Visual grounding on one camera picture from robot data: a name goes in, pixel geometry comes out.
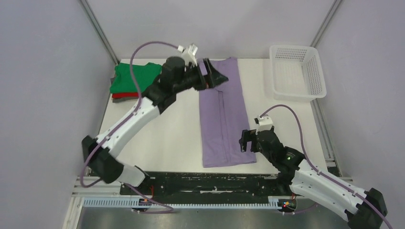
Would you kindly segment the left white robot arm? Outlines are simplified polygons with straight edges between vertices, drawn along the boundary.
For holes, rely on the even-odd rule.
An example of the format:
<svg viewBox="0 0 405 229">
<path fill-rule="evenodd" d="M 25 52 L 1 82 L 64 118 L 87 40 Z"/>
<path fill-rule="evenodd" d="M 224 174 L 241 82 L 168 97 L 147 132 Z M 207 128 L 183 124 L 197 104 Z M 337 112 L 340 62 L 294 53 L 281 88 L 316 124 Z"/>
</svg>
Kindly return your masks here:
<svg viewBox="0 0 405 229">
<path fill-rule="evenodd" d="M 85 166 L 110 184 L 118 181 L 131 185 L 138 194 L 149 191 L 148 175 L 137 166 L 119 162 L 117 157 L 125 145 L 150 121 L 160 116 L 177 98 L 177 94 L 193 88 L 212 89 L 229 79 L 205 58 L 192 65 L 181 57 L 169 57 L 161 73 L 146 88 L 142 98 L 119 121 L 105 132 L 82 140 Z"/>
</svg>

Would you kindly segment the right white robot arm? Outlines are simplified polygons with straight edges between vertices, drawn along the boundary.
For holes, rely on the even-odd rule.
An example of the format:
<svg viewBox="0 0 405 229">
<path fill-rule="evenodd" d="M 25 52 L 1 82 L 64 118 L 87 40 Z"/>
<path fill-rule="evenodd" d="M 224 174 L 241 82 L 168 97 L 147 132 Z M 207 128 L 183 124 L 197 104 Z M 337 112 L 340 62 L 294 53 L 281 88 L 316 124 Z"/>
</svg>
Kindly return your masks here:
<svg viewBox="0 0 405 229">
<path fill-rule="evenodd" d="M 329 172 L 311 166 L 304 154 L 284 146 L 273 129 L 243 130 L 241 151 L 261 153 L 278 171 L 276 189 L 282 195 L 290 192 L 309 198 L 331 210 L 351 229 L 378 229 L 388 211 L 382 193 L 365 190 L 341 180 Z"/>
</svg>

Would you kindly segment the purple t shirt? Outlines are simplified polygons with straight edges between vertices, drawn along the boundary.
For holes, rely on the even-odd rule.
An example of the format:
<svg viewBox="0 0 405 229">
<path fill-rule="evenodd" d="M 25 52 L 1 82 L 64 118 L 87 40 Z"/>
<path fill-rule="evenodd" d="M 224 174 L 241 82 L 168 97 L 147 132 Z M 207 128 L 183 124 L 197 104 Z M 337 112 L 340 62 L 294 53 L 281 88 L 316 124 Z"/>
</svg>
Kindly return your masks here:
<svg viewBox="0 0 405 229">
<path fill-rule="evenodd" d="M 239 140 L 249 129 L 238 60 L 212 61 L 229 80 L 199 92 L 199 114 L 204 168 L 230 167 L 257 162 L 254 153 L 242 152 Z"/>
</svg>

